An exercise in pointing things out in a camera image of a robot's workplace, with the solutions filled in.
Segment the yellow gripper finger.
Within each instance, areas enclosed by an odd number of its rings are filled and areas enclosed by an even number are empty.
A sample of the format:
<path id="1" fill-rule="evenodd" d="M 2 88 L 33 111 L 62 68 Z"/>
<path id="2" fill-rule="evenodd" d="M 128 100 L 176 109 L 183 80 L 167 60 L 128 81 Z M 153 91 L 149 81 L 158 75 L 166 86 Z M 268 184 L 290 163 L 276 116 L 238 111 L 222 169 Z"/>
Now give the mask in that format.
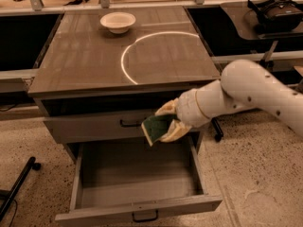
<path id="1" fill-rule="evenodd" d="M 187 126 L 179 120 L 173 119 L 169 125 L 168 131 L 160 137 L 160 141 L 165 143 L 176 141 L 186 135 L 190 130 L 190 126 Z"/>
<path id="2" fill-rule="evenodd" d="M 161 108 L 159 108 L 155 114 L 156 115 L 165 115 L 165 114 L 176 114 L 176 106 L 178 103 L 178 99 L 175 98 L 173 100 L 165 103 Z"/>

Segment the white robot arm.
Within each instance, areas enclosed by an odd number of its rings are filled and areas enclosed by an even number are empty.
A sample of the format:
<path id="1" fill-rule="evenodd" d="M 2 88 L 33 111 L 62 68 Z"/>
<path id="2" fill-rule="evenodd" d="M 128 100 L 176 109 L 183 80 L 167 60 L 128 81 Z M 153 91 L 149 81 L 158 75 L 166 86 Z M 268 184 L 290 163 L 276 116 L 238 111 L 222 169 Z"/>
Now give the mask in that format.
<path id="1" fill-rule="evenodd" d="M 219 79 L 182 93 L 156 112 L 177 116 L 160 140 L 175 141 L 217 116 L 255 108 L 303 135 L 303 94 L 284 85 L 261 65 L 237 60 L 225 66 Z"/>

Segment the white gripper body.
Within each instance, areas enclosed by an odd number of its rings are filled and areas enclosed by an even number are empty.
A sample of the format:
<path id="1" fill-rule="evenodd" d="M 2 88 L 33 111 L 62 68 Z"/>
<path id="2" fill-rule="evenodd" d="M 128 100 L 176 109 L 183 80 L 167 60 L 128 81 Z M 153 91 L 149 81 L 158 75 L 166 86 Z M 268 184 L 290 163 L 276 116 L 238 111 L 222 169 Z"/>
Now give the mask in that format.
<path id="1" fill-rule="evenodd" d="M 197 93 L 197 89 L 186 91 L 178 97 L 176 103 L 177 117 L 191 128 L 202 127 L 210 121 L 200 108 Z"/>

